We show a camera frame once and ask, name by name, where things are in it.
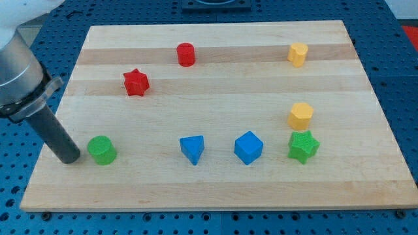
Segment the clear plastic tool flange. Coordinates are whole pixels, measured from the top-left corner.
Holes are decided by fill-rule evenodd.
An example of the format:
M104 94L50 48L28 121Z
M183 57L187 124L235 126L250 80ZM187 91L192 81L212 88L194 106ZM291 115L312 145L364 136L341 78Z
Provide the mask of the clear plastic tool flange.
M42 109L53 92L62 86L63 80L60 76L52 78L47 72L41 83L24 99L1 106L1 119L9 119L13 123L21 122Z

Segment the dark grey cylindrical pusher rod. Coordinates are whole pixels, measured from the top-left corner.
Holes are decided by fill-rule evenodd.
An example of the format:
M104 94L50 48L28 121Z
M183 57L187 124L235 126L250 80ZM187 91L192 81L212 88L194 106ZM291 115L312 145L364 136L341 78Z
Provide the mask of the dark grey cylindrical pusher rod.
M70 164L80 157L78 146L48 106L29 116L26 121L62 163Z

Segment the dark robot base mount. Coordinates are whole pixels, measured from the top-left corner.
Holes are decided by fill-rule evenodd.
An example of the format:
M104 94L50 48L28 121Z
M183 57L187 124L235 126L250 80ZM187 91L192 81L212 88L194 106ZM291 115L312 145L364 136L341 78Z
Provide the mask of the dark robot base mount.
M250 10L252 0L181 0L183 11Z

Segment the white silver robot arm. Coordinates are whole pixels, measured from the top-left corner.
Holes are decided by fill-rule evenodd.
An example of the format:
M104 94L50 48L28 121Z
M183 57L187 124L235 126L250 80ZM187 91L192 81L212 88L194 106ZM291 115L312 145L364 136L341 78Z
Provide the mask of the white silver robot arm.
M22 38L18 27L57 8L63 0L1 1L1 117L27 121L65 164L75 162L80 150L46 101L63 86L52 77Z

